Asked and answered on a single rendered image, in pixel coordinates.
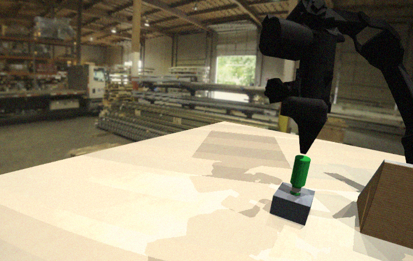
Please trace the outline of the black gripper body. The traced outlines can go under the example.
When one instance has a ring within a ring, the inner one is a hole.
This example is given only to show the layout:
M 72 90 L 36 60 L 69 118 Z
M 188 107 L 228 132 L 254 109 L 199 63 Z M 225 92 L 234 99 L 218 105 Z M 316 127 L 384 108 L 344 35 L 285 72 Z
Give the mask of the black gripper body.
M 302 78 L 300 97 L 287 97 L 281 102 L 280 115 L 325 122 L 331 112 L 333 71 L 330 64 L 300 63 L 296 69 Z

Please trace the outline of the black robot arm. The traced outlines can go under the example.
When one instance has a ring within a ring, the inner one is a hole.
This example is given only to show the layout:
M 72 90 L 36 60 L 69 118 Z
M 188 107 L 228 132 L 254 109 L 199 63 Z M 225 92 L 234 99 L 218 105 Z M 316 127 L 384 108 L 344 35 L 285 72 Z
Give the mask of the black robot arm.
M 261 24 L 262 55 L 300 63 L 334 66 L 336 43 L 345 41 L 343 34 L 351 37 L 356 51 L 383 73 L 406 126 L 401 140 L 406 163 L 413 165 L 413 83 L 402 63 L 402 39 L 389 23 L 363 11 L 328 8 L 325 0 L 300 0 L 286 19 L 267 14 Z M 356 35 L 367 26 L 381 31 L 361 45 Z M 284 83 L 268 79 L 264 95 L 269 103 L 300 97 L 301 80 L 299 73 L 294 81 Z

